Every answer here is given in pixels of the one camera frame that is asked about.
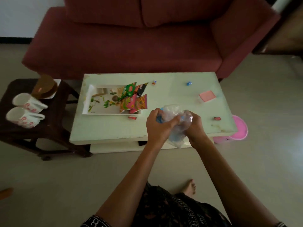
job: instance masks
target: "bare foot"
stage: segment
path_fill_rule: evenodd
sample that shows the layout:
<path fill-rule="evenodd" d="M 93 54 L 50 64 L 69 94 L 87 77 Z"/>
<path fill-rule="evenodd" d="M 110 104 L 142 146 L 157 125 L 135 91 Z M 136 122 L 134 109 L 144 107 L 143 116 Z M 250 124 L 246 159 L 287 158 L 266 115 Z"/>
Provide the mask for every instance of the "bare foot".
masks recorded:
<path fill-rule="evenodd" d="M 190 179 L 184 189 L 181 191 L 188 197 L 192 198 L 192 196 L 196 193 L 196 184 L 193 179 Z"/>

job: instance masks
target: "pink sticky note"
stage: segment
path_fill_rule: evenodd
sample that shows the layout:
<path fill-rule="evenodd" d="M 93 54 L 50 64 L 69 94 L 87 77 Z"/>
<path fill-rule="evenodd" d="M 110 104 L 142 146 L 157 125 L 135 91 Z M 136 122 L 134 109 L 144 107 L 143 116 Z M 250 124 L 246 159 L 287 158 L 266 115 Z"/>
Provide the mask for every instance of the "pink sticky note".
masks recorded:
<path fill-rule="evenodd" d="M 204 101 L 210 101 L 211 99 L 216 98 L 216 96 L 214 95 L 214 93 L 212 91 L 206 91 L 206 92 L 202 92 L 201 94 L 199 94 L 200 98 Z"/>

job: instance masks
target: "red sofa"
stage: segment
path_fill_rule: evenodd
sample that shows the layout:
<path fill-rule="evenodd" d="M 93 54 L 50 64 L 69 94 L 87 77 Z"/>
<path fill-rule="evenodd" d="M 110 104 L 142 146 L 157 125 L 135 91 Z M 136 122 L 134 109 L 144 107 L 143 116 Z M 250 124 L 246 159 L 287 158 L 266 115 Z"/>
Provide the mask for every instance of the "red sofa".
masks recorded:
<path fill-rule="evenodd" d="M 226 78 L 278 20 L 265 0 L 65 0 L 47 11 L 22 63 L 59 79 L 206 71 Z"/>

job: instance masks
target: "white coffee table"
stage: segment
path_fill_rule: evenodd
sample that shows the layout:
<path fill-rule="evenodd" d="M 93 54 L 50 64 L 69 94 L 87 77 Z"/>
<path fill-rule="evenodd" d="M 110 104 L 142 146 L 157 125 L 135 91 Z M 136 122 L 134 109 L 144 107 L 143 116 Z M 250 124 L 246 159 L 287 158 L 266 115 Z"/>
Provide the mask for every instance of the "white coffee table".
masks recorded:
<path fill-rule="evenodd" d="M 136 120 L 127 116 L 83 115 L 83 102 L 90 84 L 127 85 L 133 82 L 148 82 L 148 109 Z M 206 103 L 201 103 L 199 94 L 212 90 L 216 95 Z M 237 132 L 228 104 L 214 72 L 202 73 L 134 73 L 134 74 L 86 74 L 83 78 L 80 98 L 70 135 L 70 142 L 76 145 L 91 144 L 92 153 L 142 150 L 137 141 L 147 140 L 146 118 L 151 110 L 164 105 L 179 104 L 202 118 L 203 128 L 209 137 L 229 136 Z M 190 147 L 188 140 L 182 148 Z M 166 143 L 163 149 L 174 148 Z"/>

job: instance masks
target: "plastic bag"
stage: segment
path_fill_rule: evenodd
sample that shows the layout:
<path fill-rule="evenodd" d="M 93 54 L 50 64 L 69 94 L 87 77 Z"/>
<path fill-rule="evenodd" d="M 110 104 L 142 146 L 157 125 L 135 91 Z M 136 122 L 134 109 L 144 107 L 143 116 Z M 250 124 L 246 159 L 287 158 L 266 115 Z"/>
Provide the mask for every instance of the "plastic bag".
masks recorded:
<path fill-rule="evenodd" d="M 181 148 L 184 144 L 184 138 L 186 137 L 184 131 L 189 128 L 192 122 L 191 113 L 188 110 L 181 110 L 180 106 L 176 104 L 166 105 L 162 107 L 161 110 L 163 114 L 157 116 L 157 122 L 159 123 L 168 122 L 175 116 L 181 115 L 180 123 L 172 129 L 168 139 L 168 143 L 177 148 Z"/>

